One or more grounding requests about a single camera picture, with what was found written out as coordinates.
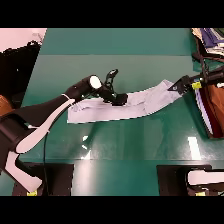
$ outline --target table surface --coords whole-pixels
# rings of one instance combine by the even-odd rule
[[[175,82],[200,71],[192,49],[186,29],[48,29],[23,106],[46,102],[91,74],[105,80],[116,68],[118,93]],[[188,137],[197,139],[203,163],[223,168],[224,141],[207,138],[191,93],[142,118],[66,121],[67,112],[52,127],[46,159],[75,163],[72,195],[158,195],[157,164],[195,163]],[[43,141],[20,158],[42,162],[42,152]],[[91,160],[81,160],[88,153]]]

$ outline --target robotic arm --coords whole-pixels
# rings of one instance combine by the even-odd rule
[[[33,192],[42,185],[42,180],[22,167],[18,160],[37,145],[49,132],[57,118],[71,105],[82,101],[89,95],[100,96],[113,106],[122,106],[127,102],[127,94],[116,94],[112,81],[118,70],[112,70],[103,84],[91,75],[67,89],[57,98],[39,105],[14,110],[0,118],[0,169],[5,171],[26,190]]]

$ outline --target white wall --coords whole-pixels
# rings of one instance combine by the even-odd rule
[[[39,40],[34,33],[39,33],[42,38],[47,28],[0,28],[0,52],[8,48],[18,48],[27,45],[31,40]]]

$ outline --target green table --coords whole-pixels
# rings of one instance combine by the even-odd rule
[[[23,106],[46,102],[91,74],[104,80],[115,68],[117,92],[194,75],[191,38],[186,29],[48,29]],[[46,159],[75,163],[72,195],[158,195],[157,164],[192,164],[188,137],[196,137],[203,163],[224,159],[224,142],[207,138],[190,93],[143,118],[78,125],[66,120],[64,113],[51,129]],[[91,160],[81,160],[90,150]],[[20,158],[42,162],[42,151],[43,141]],[[211,163],[221,168],[222,161]]]

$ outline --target black base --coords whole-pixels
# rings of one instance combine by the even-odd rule
[[[160,196],[188,196],[186,171],[192,168],[211,170],[211,165],[158,165]]]
[[[37,196],[70,196],[74,164],[47,163],[48,191],[44,179],[43,164],[24,163],[43,180],[43,184],[37,189]],[[15,183],[12,196],[27,196],[27,190],[20,184]]]

